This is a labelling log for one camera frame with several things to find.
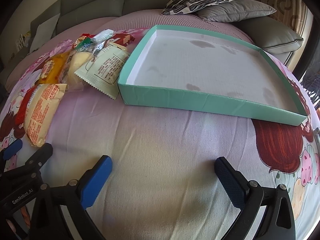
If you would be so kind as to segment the tan red printed snack packet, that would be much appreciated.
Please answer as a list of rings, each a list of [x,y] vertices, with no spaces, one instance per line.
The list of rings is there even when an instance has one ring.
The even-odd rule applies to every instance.
[[[39,84],[25,94],[14,124],[25,132],[32,145],[41,147],[46,142],[48,129],[66,87],[64,83]]]

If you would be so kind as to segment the orange yellow cake packet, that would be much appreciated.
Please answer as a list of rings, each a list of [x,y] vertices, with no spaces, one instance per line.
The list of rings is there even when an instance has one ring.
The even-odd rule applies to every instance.
[[[71,50],[50,57],[42,68],[38,84],[56,84]]]

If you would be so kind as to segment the clear bag round bun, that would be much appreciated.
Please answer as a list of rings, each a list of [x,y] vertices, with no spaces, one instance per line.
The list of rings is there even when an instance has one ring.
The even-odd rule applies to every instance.
[[[91,52],[72,50],[62,68],[59,83],[65,83],[67,85],[66,90],[69,92],[83,90],[85,82],[75,74],[75,71],[93,57]]]

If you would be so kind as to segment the beige white printed snack pouch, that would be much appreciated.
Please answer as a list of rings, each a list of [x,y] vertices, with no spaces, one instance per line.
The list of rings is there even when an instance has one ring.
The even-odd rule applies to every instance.
[[[84,63],[75,75],[95,89],[116,100],[119,74],[130,54],[116,46],[108,45],[96,57]]]

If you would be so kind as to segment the green snack packet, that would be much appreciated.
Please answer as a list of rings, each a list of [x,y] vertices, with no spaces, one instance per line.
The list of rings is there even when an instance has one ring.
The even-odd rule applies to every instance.
[[[88,48],[92,44],[92,40],[89,37],[86,37],[84,40],[82,40],[76,47],[75,50],[78,52],[87,51]]]

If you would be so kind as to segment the red candy shaped snack packet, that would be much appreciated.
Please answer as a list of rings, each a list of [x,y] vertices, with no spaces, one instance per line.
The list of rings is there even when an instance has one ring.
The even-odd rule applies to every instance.
[[[93,38],[94,35],[89,33],[83,33],[80,35],[79,38],[76,39],[76,41],[73,43],[72,48],[76,48],[82,41],[84,41],[86,38]]]

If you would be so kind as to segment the white green cracker packet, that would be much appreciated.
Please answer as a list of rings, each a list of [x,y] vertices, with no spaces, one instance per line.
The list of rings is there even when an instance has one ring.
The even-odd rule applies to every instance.
[[[105,42],[106,40],[108,40],[109,38],[111,38],[114,34],[114,31],[111,29],[104,29],[102,30],[100,33],[94,35],[91,38],[91,43],[99,45],[103,42]]]

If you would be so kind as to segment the dark red snack box packet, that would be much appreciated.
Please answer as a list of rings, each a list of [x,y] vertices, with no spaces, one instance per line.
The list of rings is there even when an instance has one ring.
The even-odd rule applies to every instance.
[[[130,34],[118,33],[118,34],[114,34],[111,38],[105,41],[104,46],[107,46],[108,44],[111,44],[111,43],[115,43],[117,45],[126,47],[134,40],[135,38]]]

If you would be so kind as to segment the pink swiss roll packet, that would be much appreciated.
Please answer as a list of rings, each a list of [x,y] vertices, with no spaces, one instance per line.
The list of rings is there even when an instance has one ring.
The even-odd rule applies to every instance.
[[[49,57],[52,57],[56,54],[64,53],[72,48],[73,41],[70,39],[64,40],[58,43],[55,48],[49,53]]]

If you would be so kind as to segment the pink cartoon print cloth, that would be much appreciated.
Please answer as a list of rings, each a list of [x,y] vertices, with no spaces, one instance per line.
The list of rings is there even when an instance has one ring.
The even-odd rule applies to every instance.
[[[110,179],[89,213],[108,239],[218,239],[236,216],[211,163],[225,157],[260,185],[287,188],[296,238],[319,222],[319,118],[293,74],[275,57],[297,92],[307,118],[298,126],[184,109],[127,105],[91,85],[65,91],[48,129],[53,156],[43,175],[66,182],[101,155],[113,160]],[[32,145],[16,114],[43,66],[33,64],[1,113],[1,146],[23,140],[19,163]]]

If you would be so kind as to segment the books on sofa ledge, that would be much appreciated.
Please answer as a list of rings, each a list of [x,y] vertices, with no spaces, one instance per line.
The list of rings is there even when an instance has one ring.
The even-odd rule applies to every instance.
[[[23,47],[28,47],[29,41],[31,38],[31,31],[28,31],[25,34],[20,34],[18,40],[16,41],[16,49],[20,51]]]

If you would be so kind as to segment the light grey cushion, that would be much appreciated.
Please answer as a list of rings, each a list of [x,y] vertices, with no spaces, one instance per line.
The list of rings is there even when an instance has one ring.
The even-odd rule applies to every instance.
[[[59,17],[60,14],[57,14],[38,26],[35,37],[30,45],[29,53],[38,50],[52,38],[52,34],[56,28]]]

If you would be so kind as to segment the grey sofa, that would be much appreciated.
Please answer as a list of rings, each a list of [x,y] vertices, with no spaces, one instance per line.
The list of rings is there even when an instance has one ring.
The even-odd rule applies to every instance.
[[[54,35],[82,22],[103,17],[120,17],[134,11],[163,9],[170,0],[56,0],[31,17],[28,29],[34,37],[38,26],[60,14]]]

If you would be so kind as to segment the grey pillow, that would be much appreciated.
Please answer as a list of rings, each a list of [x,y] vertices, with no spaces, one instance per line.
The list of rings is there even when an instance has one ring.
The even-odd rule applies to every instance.
[[[272,15],[274,7],[255,0],[234,0],[207,6],[196,12],[199,18],[210,22],[232,23]]]

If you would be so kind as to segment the patterned curtain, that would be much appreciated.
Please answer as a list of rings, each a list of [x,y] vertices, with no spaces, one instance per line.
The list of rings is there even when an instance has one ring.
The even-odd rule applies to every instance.
[[[313,14],[302,0],[256,0],[268,4],[277,12],[271,17],[290,29],[294,30],[305,41],[309,35],[313,23]]]

